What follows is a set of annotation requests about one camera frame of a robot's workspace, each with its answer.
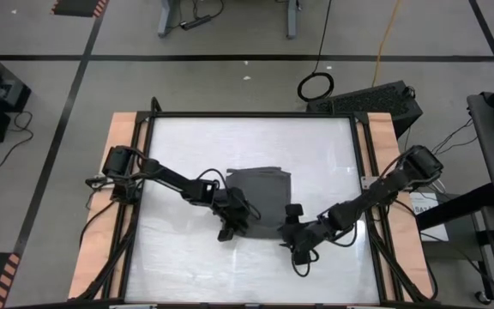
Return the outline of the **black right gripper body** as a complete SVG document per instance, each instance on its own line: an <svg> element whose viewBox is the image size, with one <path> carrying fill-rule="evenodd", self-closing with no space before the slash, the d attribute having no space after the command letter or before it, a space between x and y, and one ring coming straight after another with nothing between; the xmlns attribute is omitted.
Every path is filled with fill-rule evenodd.
<svg viewBox="0 0 494 309"><path fill-rule="evenodd" d="M285 207L286 219L285 224L293 224L293 232L289 237L285 239L294 240L294 251L291 251L294 264L309 264L312 262L310 253L315 249L315 247L307 246L304 242L304 228L311 222L300 222L299 217L304 214L301 204L288 204ZM331 227L328 224L328 220L319 216L316 221L324 221L329 230L329 236L331 234Z"/></svg>

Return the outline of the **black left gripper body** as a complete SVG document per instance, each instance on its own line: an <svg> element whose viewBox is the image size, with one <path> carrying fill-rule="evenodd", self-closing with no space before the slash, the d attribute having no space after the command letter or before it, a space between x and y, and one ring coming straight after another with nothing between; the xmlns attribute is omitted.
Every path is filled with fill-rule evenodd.
<svg viewBox="0 0 494 309"><path fill-rule="evenodd" d="M231 212L231 213L226 213L226 212L221 212L218 209L218 206L216 205L214 198L215 195L218 191L220 190L232 190L235 193L235 196L237 200L239 201L240 198L244 199L244 194L243 192L237 188L237 187L232 187L228 189L219 189L214 193L213 201L210 206L210 209L213 211L214 215L217 215L220 218L220 222L222 223L221 229L218 233L217 240L218 241L228 241L232 240L234 236L234 222L236 220L245 220L245 209L243 205L241 204L241 209L237 212Z"/></svg>

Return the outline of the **grey waffle-weave towel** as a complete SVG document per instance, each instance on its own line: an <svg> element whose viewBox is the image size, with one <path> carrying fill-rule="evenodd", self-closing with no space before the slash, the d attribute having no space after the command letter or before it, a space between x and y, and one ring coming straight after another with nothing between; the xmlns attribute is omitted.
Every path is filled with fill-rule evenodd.
<svg viewBox="0 0 494 309"><path fill-rule="evenodd" d="M291 174L280 167L227 169L226 183L238 187L249 203L260 212L260 219L247 219L248 239L281 239L278 229L285 223L285 207L291 203Z"/></svg>

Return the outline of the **white paper sheet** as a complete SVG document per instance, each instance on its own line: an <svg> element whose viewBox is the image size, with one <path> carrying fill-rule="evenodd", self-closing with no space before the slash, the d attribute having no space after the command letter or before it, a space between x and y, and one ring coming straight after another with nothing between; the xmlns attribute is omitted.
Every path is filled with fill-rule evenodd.
<svg viewBox="0 0 494 309"><path fill-rule="evenodd" d="M416 215L420 215L426 210L432 209L439 204L434 193L412 192L409 196L411 198L413 212ZM443 224L426 228L422 231L422 234L421 239L423 241L436 241L437 239L445 241L449 240L447 230Z"/></svg>

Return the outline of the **black computer tower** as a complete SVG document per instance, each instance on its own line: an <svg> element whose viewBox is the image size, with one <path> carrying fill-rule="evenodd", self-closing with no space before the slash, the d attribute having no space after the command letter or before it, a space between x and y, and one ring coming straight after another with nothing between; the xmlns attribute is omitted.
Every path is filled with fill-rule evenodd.
<svg viewBox="0 0 494 309"><path fill-rule="evenodd" d="M418 120L423 112L415 100L415 90L403 81L390 82L374 88L330 96L310 102L307 112L380 112L391 115L395 135L399 138Z"/></svg>

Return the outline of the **black stand beam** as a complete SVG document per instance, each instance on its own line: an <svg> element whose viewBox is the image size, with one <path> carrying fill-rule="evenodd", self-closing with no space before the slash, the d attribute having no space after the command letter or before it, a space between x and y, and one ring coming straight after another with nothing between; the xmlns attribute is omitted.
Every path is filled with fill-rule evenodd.
<svg viewBox="0 0 494 309"><path fill-rule="evenodd" d="M419 230L425 230L458 219L465 215L494 207L494 185L488 183L455 197L416 216Z"/></svg>

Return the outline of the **grey desk leg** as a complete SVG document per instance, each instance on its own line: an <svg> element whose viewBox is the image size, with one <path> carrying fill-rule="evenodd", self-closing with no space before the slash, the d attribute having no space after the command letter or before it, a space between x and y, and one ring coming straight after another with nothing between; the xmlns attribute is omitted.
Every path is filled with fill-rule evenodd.
<svg viewBox="0 0 494 309"><path fill-rule="evenodd" d="M287 31L288 39L295 39L297 36L297 15L299 11L299 0L286 0L287 4Z"/></svg>
<svg viewBox="0 0 494 309"><path fill-rule="evenodd" d="M160 0L161 10L160 19L157 28L157 34L164 38L171 31L171 22L173 16L178 12L179 0Z"/></svg>

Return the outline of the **black power strip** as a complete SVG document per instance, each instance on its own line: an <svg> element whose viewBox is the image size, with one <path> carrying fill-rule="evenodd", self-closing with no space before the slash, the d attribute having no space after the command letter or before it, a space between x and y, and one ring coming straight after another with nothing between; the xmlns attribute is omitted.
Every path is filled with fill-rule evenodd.
<svg viewBox="0 0 494 309"><path fill-rule="evenodd" d="M208 23L210 22L211 20L213 19L213 17L211 15L205 15L203 17L199 17L199 18L196 18L195 20L193 21L183 21L179 24L179 26L187 31L187 30L191 30L195 27L199 27L205 23Z"/></svg>

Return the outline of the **black metal table frame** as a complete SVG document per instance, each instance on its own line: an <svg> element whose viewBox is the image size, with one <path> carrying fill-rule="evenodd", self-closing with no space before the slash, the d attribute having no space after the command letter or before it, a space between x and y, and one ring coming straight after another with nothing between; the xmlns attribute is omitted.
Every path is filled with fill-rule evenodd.
<svg viewBox="0 0 494 309"><path fill-rule="evenodd" d="M148 154L192 179L227 169L280 167L306 220L361 192L353 118L293 112L165 112ZM375 305L377 275L364 221L338 245L322 243L300 277L279 239L217 240L219 219L175 191L145 184L130 262L128 303Z"/></svg>

